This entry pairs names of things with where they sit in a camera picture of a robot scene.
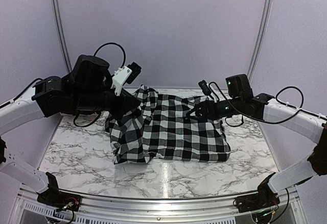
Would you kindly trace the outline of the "black white plaid shirt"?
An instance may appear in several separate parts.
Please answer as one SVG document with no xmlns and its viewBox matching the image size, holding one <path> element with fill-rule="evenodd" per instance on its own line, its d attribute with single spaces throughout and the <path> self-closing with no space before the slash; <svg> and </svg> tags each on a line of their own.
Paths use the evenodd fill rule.
<svg viewBox="0 0 327 224">
<path fill-rule="evenodd" d="M 116 164 L 147 164 L 153 158 L 196 162 L 229 159 L 231 149 L 222 121 L 198 121 L 186 116 L 208 98 L 182 98 L 145 85 L 133 96 L 141 103 L 137 109 L 120 120 L 109 115 L 105 122 Z"/>
</svg>

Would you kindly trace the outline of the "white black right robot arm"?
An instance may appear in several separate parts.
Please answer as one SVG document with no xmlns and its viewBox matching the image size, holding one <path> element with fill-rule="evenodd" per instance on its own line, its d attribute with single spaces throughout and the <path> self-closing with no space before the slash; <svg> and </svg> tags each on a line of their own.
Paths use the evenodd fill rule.
<svg viewBox="0 0 327 224">
<path fill-rule="evenodd" d="M 278 132 L 290 134 L 292 146 L 297 144 L 296 139 L 311 143 L 307 147 L 309 152 L 302 159 L 267 176 L 255 194 L 237 197 L 235 205 L 241 212 L 273 206 L 279 203 L 278 194 L 282 190 L 326 175 L 326 116 L 305 110 L 303 94 L 296 106 L 281 101 L 277 95 L 253 94 L 246 74 L 225 80 L 228 95 L 196 104 L 187 118 L 205 121 L 242 115 L 267 126 L 276 126 Z"/>
</svg>

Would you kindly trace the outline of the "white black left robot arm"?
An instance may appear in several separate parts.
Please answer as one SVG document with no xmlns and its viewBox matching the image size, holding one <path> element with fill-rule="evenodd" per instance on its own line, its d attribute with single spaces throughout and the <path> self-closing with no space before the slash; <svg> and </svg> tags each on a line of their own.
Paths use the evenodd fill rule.
<svg viewBox="0 0 327 224">
<path fill-rule="evenodd" d="M 140 74 L 136 63 L 123 65 L 113 74 L 99 57 L 80 55 L 73 70 L 60 78 L 37 78 L 18 96 L 1 105 L 1 134 L 58 113 L 100 116 L 108 111 L 114 119 L 136 109 L 140 102 L 123 89 Z M 33 189 L 40 203 L 73 209 L 80 196 L 60 191 L 56 177 L 18 158 L 1 141 L 1 172 Z"/>
</svg>

